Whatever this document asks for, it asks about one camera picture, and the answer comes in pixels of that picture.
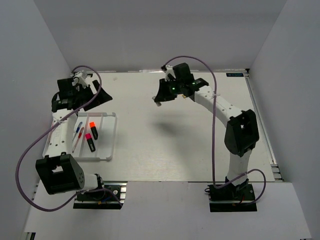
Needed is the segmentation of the orange cap black highlighter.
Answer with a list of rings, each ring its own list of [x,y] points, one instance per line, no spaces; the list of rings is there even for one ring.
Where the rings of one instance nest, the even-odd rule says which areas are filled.
[[[95,140],[97,140],[99,135],[98,135],[98,131],[97,131],[97,128],[96,128],[96,124],[95,124],[93,121],[91,121],[91,122],[89,123],[89,127],[90,127],[90,130],[91,130],[91,132],[92,132],[93,138],[94,138]]]

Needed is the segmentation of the blue ballpoint pen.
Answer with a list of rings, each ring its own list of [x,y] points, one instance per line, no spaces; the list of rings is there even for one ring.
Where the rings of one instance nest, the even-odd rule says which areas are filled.
[[[80,121],[78,126],[76,127],[75,133],[74,133],[73,138],[72,138],[73,141],[76,138],[77,134],[79,133],[79,131],[80,131],[81,127],[82,127],[82,124],[83,124],[83,122]]]

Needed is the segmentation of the red gel pen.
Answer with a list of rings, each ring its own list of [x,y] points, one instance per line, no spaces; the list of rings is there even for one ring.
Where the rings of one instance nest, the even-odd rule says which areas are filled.
[[[76,148],[77,148],[77,145],[78,145],[78,143],[79,143],[79,141],[80,141],[80,139],[81,139],[81,137],[82,137],[83,131],[84,131],[84,127],[82,127],[82,128],[79,130],[79,133],[78,133],[76,142],[75,142],[75,144],[74,144],[74,146],[73,146],[73,148],[72,148],[72,153],[75,152],[75,150],[76,150]]]

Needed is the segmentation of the pink cap black highlighter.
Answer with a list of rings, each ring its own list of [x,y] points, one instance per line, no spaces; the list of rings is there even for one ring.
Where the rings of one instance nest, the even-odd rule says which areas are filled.
[[[92,135],[90,133],[86,133],[85,134],[85,138],[86,138],[86,141],[88,143],[88,147],[89,147],[90,151],[91,152],[95,152],[96,151],[96,147],[95,147]]]

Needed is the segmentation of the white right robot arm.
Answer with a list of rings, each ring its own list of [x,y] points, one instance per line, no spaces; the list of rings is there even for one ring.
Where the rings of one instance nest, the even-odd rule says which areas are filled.
[[[164,65],[161,70],[165,77],[159,80],[158,92],[152,98],[158,106],[183,95],[210,111],[225,127],[224,144],[230,153],[225,192],[229,198],[238,199],[248,184],[249,158],[260,138],[256,114],[218,95],[206,80],[194,77],[187,63]]]

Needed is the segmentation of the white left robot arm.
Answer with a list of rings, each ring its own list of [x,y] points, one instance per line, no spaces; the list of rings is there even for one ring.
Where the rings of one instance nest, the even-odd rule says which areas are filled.
[[[85,82],[73,78],[59,79],[58,93],[51,100],[52,126],[44,157],[35,163],[36,171],[48,194],[54,195],[70,191],[88,191],[99,200],[105,196],[106,187],[99,174],[86,174],[72,155],[74,128],[78,114],[74,110],[85,111],[111,101],[98,80],[93,86],[96,93]]]

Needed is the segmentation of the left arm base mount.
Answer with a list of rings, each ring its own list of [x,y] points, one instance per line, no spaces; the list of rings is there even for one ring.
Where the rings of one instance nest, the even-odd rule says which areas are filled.
[[[122,206],[113,195],[123,205],[126,198],[127,182],[104,182],[104,188],[109,191],[99,191],[92,193],[83,193],[78,195],[74,202],[74,209],[81,210],[120,210]]]

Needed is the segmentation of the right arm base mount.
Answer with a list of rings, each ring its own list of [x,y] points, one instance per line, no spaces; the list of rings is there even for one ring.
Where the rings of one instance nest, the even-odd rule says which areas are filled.
[[[208,194],[209,210],[211,213],[258,211],[256,203],[252,203],[256,197],[251,184],[248,184],[241,190],[233,189],[232,184],[219,189],[213,185],[208,185],[204,192]]]

